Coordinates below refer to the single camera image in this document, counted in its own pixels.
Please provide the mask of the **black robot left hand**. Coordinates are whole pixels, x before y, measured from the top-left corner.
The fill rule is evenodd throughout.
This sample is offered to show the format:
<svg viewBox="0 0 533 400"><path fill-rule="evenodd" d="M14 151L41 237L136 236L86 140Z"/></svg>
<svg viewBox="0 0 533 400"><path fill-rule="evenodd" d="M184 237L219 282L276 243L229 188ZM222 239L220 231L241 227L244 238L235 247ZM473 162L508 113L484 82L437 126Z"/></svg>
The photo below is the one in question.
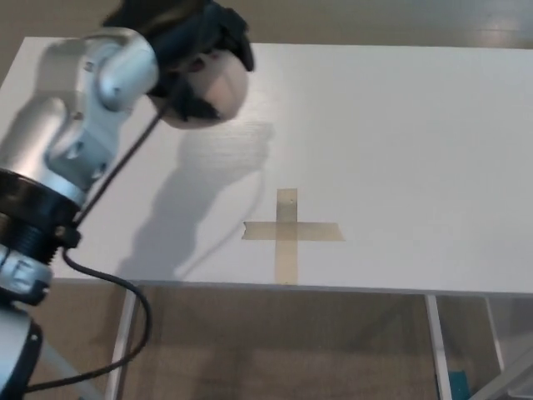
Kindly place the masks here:
<svg viewBox="0 0 533 400"><path fill-rule="evenodd" d="M131 28L151 44L160 77L148 97L187 122L222 120L214 104L199 97L185 71L207 66L201 55L228 52L251 72L255 67L246 21L233 9L214 1L122 1L102 23L106 28Z"/></svg>

